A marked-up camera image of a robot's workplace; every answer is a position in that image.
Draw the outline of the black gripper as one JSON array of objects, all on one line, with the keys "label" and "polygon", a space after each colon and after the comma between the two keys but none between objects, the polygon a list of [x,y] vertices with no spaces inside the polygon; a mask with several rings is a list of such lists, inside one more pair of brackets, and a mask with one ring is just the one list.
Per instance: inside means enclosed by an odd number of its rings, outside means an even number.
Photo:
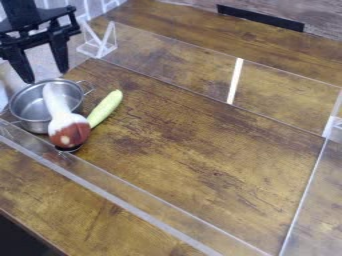
[{"label": "black gripper", "polygon": [[80,33],[76,7],[39,8],[35,0],[0,0],[6,18],[0,21],[0,57],[7,60],[22,80],[35,82],[34,71],[24,50],[50,44],[58,69],[70,69],[70,37]]}]

